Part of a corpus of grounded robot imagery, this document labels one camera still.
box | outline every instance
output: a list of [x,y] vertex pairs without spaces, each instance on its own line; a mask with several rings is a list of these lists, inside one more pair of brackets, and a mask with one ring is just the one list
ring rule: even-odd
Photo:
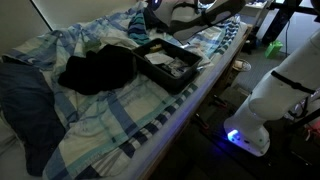
[[[159,44],[161,44],[162,49],[168,56],[172,58],[178,57],[180,60],[187,63],[190,68],[181,76],[174,77],[158,66],[150,63],[144,58],[144,56],[151,53],[150,48]],[[199,74],[197,67],[199,62],[202,60],[202,57],[162,39],[154,39],[153,41],[134,49],[133,54],[136,58],[138,71],[145,74],[171,94],[177,94],[181,92],[189,83],[194,80],[194,78]]]
[[266,56],[266,58],[269,58],[269,59],[274,58],[276,57],[277,53],[280,51],[282,46],[283,44],[280,41],[275,40],[269,44],[269,47],[264,53],[264,55]]

glowing blue light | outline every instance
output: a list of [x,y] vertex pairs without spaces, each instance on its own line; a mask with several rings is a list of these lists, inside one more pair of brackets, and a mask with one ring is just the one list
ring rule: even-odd
[[236,135],[236,134],[238,134],[238,130],[233,130],[233,131],[229,132],[229,133],[228,133],[228,139],[229,139],[229,141],[232,141],[233,136]]

green object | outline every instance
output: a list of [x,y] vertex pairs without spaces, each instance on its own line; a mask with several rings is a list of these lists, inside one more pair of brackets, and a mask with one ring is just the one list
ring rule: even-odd
[[266,58],[274,58],[276,57],[277,53],[280,51],[282,48],[283,44],[279,40],[275,40],[269,44],[268,49],[264,53]]

white robot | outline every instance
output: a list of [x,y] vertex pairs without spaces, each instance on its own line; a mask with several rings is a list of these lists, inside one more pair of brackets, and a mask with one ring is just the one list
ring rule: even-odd
[[[319,13],[319,1],[311,0]],[[211,7],[198,13],[196,0],[152,0],[155,16],[169,27],[169,34],[186,43],[195,33],[238,13],[245,0],[207,0]],[[264,155],[269,146],[269,133],[263,124],[279,120],[296,104],[313,94],[309,113],[320,108],[320,30],[278,67],[267,73],[237,112],[224,122],[228,139],[256,155]]]

blanket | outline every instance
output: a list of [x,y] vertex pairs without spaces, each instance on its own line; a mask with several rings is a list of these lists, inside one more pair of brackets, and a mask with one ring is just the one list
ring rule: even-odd
[[[173,96],[142,74],[123,88],[92,96],[83,96],[57,83],[72,55],[84,57],[87,51],[97,51],[106,43],[121,42],[130,44],[130,48],[137,47],[127,38],[127,28],[136,12],[144,7],[139,2],[127,12],[52,31],[5,54],[38,67],[49,77],[46,80],[54,92],[55,110],[67,130],[46,165],[44,179],[81,178],[84,171],[92,172],[92,176],[118,174],[129,163],[134,151],[197,89],[191,84]],[[160,36],[180,46],[171,36]],[[201,39],[202,36],[195,38],[191,45],[205,47],[208,42]]]

